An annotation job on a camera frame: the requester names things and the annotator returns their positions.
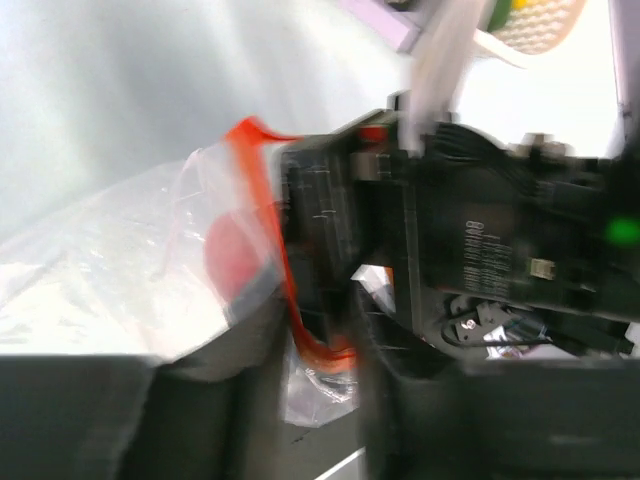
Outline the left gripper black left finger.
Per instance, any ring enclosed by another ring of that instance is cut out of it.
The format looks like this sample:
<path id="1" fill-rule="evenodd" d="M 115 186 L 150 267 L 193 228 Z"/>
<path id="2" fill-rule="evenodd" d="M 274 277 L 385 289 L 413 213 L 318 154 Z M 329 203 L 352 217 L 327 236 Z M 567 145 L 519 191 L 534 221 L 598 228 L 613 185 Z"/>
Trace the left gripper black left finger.
<path id="1" fill-rule="evenodd" d="M 272 479 L 285 303 L 273 297 L 172 365 L 5 355 L 5 479 Z"/>

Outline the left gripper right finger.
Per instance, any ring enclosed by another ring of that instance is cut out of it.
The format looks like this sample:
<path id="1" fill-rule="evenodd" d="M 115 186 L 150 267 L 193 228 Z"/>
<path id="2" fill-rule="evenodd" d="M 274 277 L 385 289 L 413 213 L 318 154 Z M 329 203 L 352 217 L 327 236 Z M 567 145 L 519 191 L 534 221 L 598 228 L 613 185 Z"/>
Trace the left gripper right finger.
<path id="1" fill-rule="evenodd" d="M 359 436 L 371 479 L 635 479 L 635 360 L 461 362 L 354 288 Z"/>

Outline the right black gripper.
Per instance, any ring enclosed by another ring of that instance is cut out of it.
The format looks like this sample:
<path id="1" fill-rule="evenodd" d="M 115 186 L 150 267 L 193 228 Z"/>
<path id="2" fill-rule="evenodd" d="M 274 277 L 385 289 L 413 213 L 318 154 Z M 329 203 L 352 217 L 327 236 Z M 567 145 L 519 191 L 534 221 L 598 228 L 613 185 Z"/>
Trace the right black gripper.
<path id="1" fill-rule="evenodd" d="M 504 148 L 454 121 L 414 156 L 397 108 L 282 153 L 287 243 L 336 313 L 366 263 L 394 274 L 396 318 L 426 326 L 425 293 L 551 312 L 570 324 L 639 319 L 639 137 L 612 159 L 537 135 Z"/>

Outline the clear zip top bag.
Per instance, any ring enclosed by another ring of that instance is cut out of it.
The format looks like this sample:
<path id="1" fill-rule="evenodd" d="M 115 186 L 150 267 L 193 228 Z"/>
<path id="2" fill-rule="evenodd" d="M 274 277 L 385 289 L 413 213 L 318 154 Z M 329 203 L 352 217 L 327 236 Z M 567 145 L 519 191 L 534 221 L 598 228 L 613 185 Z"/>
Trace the clear zip top bag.
<path id="1" fill-rule="evenodd" d="M 293 137 L 256 118 L 183 161 L 130 177 L 1 247 L 5 355 L 141 356 L 172 365 L 262 303 L 226 302 L 205 267 L 205 235 L 233 210 L 258 212 L 290 290 L 275 217 L 275 166 Z"/>

